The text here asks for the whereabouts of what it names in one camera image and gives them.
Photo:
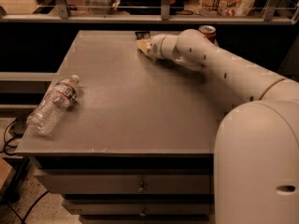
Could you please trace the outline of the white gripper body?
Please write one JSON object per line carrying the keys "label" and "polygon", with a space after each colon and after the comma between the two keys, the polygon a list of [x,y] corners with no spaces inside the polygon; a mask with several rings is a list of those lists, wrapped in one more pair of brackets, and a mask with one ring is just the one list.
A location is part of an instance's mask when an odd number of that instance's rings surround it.
{"label": "white gripper body", "polygon": [[158,34],[153,36],[150,39],[149,46],[149,56],[151,57],[152,60],[156,59],[163,59],[163,53],[162,53],[162,44],[164,39],[166,38],[166,34]]}

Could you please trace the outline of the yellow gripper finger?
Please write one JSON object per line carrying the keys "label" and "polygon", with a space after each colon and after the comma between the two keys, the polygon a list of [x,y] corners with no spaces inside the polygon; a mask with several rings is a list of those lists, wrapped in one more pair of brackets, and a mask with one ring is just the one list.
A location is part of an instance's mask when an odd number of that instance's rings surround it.
{"label": "yellow gripper finger", "polygon": [[145,55],[150,54],[150,40],[149,39],[139,39],[136,41],[137,48],[141,50]]}

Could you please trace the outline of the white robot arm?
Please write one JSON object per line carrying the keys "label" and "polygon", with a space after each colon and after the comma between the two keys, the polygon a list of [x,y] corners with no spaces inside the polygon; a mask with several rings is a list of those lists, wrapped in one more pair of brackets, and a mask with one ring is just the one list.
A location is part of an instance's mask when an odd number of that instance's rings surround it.
{"label": "white robot arm", "polygon": [[241,100],[214,146],[215,224],[299,224],[299,86],[189,29],[136,42],[152,60],[206,67]]}

